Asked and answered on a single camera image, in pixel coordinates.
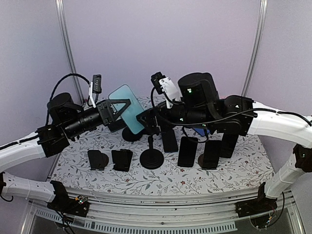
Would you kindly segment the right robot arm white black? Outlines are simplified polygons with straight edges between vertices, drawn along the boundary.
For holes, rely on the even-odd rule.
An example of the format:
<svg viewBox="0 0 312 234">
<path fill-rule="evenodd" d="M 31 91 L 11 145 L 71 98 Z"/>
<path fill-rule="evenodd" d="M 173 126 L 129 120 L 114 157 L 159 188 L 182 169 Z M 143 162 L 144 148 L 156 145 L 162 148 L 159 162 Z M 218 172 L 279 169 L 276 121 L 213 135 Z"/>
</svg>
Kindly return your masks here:
<svg viewBox="0 0 312 234">
<path fill-rule="evenodd" d="M 261 213 L 300 176 L 311 172 L 312 119 L 294 112 L 282 111 L 251 98 L 230 95 L 221 99 L 209 73 L 191 73 L 174 84 L 157 72 L 151 76 L 153 93 L 166 101 L 154 105 L 155 114 L 164 122 L 182 128 L 199 128 L 227 137 L 226 148 L 238 136 L 258 135 L 295 143 L 289 160 L 260 189 L 252 202 Z"/>
</svg>

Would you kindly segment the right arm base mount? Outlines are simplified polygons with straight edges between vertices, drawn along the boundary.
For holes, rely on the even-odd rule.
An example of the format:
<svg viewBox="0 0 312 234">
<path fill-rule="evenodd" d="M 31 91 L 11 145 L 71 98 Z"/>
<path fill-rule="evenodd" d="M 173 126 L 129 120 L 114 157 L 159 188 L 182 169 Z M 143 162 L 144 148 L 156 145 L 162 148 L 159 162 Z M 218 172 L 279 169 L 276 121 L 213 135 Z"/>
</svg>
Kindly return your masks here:
<svg viewBox="0 0 312 234">
<path fill-rule="evenodd" d="M 263 182 L 259 186 L 256 198 L 235 203 L 235 212 L 238 217 L 256 215 L 277 208 L 277 199 L 268 198 L 265 194 L 265 184 L 266 182 Z"/>
</svg>

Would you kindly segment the teal green phone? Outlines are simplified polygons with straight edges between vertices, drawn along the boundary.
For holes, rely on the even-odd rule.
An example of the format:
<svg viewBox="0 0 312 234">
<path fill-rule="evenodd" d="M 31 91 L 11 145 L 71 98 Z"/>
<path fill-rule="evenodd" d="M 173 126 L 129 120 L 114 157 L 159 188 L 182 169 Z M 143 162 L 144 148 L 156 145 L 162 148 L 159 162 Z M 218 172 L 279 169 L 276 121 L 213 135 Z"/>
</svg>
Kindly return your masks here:
<svg viewBox="0 0 312 234">
<path fill-rule="evenodd" d="M 129 99 L 130 105 L 121 114 L 121 118 L 133 134 L 138 134 L 144 129 L 143 125 L 137 121 L 137 115 L 144 109 L 138 102 L 135 94 L 127 84 L 124 84 L 108 95 L 109 99 Z"/>
</svg>

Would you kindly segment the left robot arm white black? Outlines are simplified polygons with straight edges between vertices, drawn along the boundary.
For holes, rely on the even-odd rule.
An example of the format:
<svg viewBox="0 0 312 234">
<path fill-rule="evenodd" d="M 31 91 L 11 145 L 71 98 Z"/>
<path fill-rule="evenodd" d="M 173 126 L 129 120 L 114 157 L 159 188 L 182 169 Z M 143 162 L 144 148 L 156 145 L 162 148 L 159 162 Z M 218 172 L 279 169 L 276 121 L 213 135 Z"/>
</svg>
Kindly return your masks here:
<svg viewBox="0 0 312 234">
<path fill-rule="evenodd" d="M 87 110 L 74 111 L 68 116 L 54 117 L 54 122 L 35 132 L 2 145 L 0 148 L 0 195 L 20 196 L 54 203 L 61 211 L 69 211 L 73 204 L 61 182 L 42 182 L 13 176 L 6 169 L 24 162 L 48 158 L 61 153 L 69 141 L 100 125 L 116 121 L 130 106 L 127 99 L 108 99 L 94 103 Z"/>
</svg>

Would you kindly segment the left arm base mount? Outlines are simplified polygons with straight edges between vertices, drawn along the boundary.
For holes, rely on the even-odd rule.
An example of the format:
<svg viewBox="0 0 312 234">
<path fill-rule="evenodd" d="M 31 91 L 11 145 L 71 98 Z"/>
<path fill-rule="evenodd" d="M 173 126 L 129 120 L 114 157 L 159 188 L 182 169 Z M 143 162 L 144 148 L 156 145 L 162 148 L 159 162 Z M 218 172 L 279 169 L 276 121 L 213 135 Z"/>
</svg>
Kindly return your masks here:
<svg viewBox="0 0 312 234">
<path fill-rule="evenodd" d="M 86 217 L 89 211 L 90 203 L 88 197 L 78 195 L 75 198 L 70 198 L 61 182 L 51 180 L 50 183 L 54 188 L 54 195 L 52 202 L 47 203 L 47 208 L 70 215 Z"/>
</svg>

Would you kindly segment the blue phone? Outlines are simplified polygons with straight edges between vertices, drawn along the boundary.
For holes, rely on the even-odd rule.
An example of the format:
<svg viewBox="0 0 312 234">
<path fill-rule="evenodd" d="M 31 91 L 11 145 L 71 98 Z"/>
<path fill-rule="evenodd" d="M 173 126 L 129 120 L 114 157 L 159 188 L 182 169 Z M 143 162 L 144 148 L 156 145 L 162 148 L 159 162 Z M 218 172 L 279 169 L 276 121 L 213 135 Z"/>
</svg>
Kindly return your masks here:
<svg viewBox="0 0 312 234">
<path fill-rule="evenodd" d="M 205 137 L 210 134 L 210 131 L 207 129 L 193 128 L 201 137 Z"/>
</svg>

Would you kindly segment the black phone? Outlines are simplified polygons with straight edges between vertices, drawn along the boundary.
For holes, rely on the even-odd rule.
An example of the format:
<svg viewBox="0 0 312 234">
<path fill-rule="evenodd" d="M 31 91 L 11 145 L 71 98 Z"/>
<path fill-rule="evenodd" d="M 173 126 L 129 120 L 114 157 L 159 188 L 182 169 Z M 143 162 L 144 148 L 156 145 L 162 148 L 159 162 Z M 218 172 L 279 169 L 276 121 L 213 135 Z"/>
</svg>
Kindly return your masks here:
<svg viewBox="0 0 312 234">
<path fill-rule="evenodd" d="M 179 167 L 191 168 L 194 165 L 198 139 L 183 136 L 180 141 L 177 165 Z"/>
<path fill-rule="evenodd" d="M 178 145 L 176 141 L 175 132 L 173 129 L 161 133 L 163 149 L 165 153 L 174 153 L 178 152 Z"/>
<path fill-rule="evenodd" d="M 202 169 L 216 169 L 219 162 L 221 140 L 209 140 L 205 143 Z"/>
<path fill-rule="evenodd" d="M 221 158 L 231 158 L 236 147 L 239 135 L 223 134 L 219 156 Z"/>
<path fill-rule="evenodd" d="M 107 127 L 110 130 L 110 132 L 113 133 L 125 128 L 126 124 L 122 119 L 118 119 L 117 121 L 110 123 Z"/>
</svg>

